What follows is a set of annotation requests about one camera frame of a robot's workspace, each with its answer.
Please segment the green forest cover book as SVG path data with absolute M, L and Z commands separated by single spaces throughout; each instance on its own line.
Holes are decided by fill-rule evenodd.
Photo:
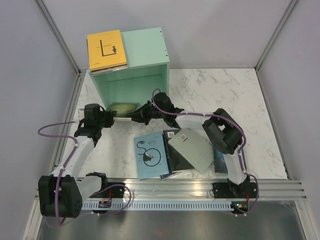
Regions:
M 113 112 L 115 121 L 130 121 L 132 118 L 129 114 L 138 109 L 138 102 L 113 102 L 107 107 L 108 112 Z

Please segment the dark purple galaxy book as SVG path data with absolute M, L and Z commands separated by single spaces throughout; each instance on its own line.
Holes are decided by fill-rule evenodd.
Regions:
M 102 39 L 87 40 L 88 65 L 92 75 L 115 72 L 128 67 L 123 41 L 106 44 Z

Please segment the light blue book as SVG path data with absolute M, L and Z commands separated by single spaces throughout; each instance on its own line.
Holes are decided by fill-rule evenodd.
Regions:
M 162 132 L 135 137 L 133 142 L 139 180 L 160 177 L 170 172 Z

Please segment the black file folder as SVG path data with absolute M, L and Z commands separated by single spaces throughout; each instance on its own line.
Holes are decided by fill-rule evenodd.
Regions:
M 181 129 L 170 129 L 163 131 L 166 156 L 172 173 L 194 169 L 194 167 L 169 144 L 169 140 L 179 133 L 180 130 Z

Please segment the yellow book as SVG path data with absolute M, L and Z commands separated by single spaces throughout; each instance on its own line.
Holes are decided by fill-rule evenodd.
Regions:
M 89 69 L 100 71 L 127 65 L 119 29 L 87 35 Z

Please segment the blue ocean cover book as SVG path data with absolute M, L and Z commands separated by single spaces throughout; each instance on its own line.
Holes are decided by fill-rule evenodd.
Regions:
M 225 162 L 224 155 L 217 150 L 216 147 L 213 148 L 213 165 L 214 171 L 217 174 L 227 174 L 228 169 Z

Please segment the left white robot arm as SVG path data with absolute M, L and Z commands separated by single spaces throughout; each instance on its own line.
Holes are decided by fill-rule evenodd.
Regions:
M 64 160 L 50 175 L 38 181 L 40 212 L 45 217 L 77 218 L 82 204 L 96 195 L 105 197 L 110 190 L 106 174 L 90 172 L 84 179 L 78 176 L 89 154 L 95 149 L 104 128 L 114 125 L 116 111 L 106 111 L 97 103 L 84 107 L 84 117 L 70 136 L 73 145 Z

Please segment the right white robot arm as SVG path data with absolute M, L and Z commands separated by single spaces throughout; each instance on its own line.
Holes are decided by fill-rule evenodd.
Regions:
M 132 121 L 148 125 L 152 119 L 163 119 L 171 128 L 200 127 L 211 144 L 224 155 L 228 172 L 228 191 L 240 197 L 247 190 L 250 175 L 243 161 L 243 148 L 247 142 L 243 129 L 223 108 L 212 113 L 186 111 L 174 106 L 164 92 L 153 93 L 151 101 L 128 114 Z

